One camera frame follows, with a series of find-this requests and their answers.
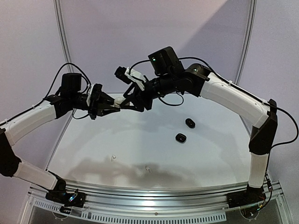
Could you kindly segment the white earbud charging case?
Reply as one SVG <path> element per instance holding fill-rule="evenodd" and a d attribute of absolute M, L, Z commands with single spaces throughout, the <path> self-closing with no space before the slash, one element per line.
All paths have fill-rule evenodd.
<path fill-rule="evenodd" d="M 116 107 L 116 108 L 120 108 L 121 107 L 121 104 L 122 104 L 122 102 L 125 100 L 125 98 L 124 97 L 116 97 L 115 99 L 114 99 L 114 107 Z"/>

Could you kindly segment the small black charging case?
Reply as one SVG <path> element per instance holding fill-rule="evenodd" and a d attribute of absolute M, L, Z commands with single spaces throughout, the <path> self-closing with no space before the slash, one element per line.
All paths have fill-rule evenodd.
<path fill-rule="evenodd" d="M 178 133 L 175 136 L 176 141 L 180 142 L 180 143 L 185 143 L 186 142 L 186 136 L 182 133 Z"/>

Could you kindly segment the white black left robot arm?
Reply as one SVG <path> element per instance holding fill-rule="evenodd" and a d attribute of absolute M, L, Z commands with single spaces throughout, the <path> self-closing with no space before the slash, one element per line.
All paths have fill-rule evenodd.
<path fill-rule="evenodd" d="M 81 78 L 79 73 L 63 74 L 57 95 L 46 97 L 40 105 L 30 108 L 28 112 L 0 127 L 1 175 L 17 177 L 51 190 L 52 196 L 60 203 L 66 202 L 70 197 L 69 191 L 62 187 L 64 180 L 20 159 L 14 154 L 12 147 L 28 133 L 74 109 L 87 111 L 91 119 L 120 111 L 123 98 L 110 97 L 102 91 L 101 84 L 89 84 L 87 93 L 81 93 Z"/>

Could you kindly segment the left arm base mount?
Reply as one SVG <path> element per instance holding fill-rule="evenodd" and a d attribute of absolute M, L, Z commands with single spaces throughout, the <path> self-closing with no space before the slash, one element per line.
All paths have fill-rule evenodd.
<path fill-rule="evenodd" d="M 59 209 L 60 213 L 70 214 L 73 207 L 83 208 L 86 199 L 86 193 L 76 189 L 73 192 L 49 190 L 45 198 L 54 203 L 59 203 L 62 206 Z"/>

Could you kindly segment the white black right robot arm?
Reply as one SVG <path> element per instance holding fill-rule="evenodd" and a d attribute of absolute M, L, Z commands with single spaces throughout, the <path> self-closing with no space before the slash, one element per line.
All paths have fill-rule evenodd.
<path fill-rule="evenodd" d="M 249 181 L 242 192 L 242 200 L 252 203 L 260 195 L 266 176 L 268 158 L 278 127 L 276 102 L 264 101 L 218 75 L 203 61 L 184 68 L 182 61 L 170 46 L 148 56 L 156 77 L 148 80 L 130 67 L 119 67 L 115 76 L 129 84 L 124 93 L 122 109 L 139 112 L 151 110 L 152 101 L 167 94 L 185 92 L 214 101 L 246 118 L 252 124 L 249 141 L 251 153 Z"/>

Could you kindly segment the large black charging case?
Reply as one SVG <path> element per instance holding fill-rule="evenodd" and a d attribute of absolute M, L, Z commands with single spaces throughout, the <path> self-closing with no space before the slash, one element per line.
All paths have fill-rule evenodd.
<path fill-rule="evenodd" d="M 191 128 L 191 129 L 193 129 L 193 128 L 196 127 L 195 122 L 194 122 L 192 119 L 190 119 L 190 118 L 187 118 L 187 119 L 185 120 L 185 124 L 186 124 L 189 128 Z"/>

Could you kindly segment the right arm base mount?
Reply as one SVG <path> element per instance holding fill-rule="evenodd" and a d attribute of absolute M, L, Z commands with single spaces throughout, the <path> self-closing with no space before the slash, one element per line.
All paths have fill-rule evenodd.
<path fill-rule="evenodd" d="M 266 194 L 263 187 L 253 188 L 247 185 L 245 190 L 228 193 L 226 199 L 229 208 L 242 207 L 245 205 L 262 202 L 262 204 L 259 205 L 258 210 L 262 209 L 269 203 L 273 192 L 273 186 L 271 184 L 269 184 L 267 187 L 268 191 L 270 192 L 268 201 L 266 200 Z"/>

